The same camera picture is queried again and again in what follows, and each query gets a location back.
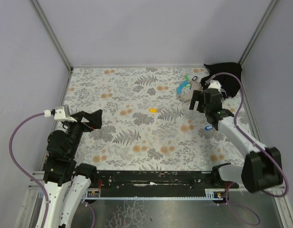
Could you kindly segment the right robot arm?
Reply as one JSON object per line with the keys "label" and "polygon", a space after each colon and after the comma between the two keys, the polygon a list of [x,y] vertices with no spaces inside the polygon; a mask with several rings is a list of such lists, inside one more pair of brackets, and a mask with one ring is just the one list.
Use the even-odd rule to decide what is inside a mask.
{"label": "right robot arm", "polygon": [[218,169],[222,180],[242,184],[251,193],[288,185],[280,151],[266,146],[241,129],[236,116],[222,107],[221,94],[217,89],[194,90],[189,108],[204,113],[207,122],[222,133],[245,159],[243,166],[222,165]]}

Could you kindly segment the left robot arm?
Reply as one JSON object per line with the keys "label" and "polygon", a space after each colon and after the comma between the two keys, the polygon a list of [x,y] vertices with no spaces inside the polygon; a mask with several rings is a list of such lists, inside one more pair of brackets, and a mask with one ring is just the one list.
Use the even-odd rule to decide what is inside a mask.
{"label": "left robot arm", "polygon": [[45,191],[41,206],[45,214],[39,216],[38,226],[45,221],[46,228],[69,228],[90,185],[97,183],[101,187],[96,167],[85,163],[77,165],[74,158],[83,133],[102,127],[102,113],[99,109],[92,113],[80,111],[70,114],[66,105],[45,111],[45,116],[53,115],[66,130],[55,130],[47,138],[48,157],[44,167]]}

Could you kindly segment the blue keyring handle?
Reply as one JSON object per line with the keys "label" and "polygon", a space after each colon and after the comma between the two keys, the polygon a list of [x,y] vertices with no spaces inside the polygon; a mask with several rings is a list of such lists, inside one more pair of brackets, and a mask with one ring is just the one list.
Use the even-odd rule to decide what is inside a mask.
{"label": "blue keyring handle", "polygon": [[178,87],[177,87],[177,94],[180,95],[182,93],[182,89],[186,86],[188,86],[190,83],[188,81],[183,81]]}

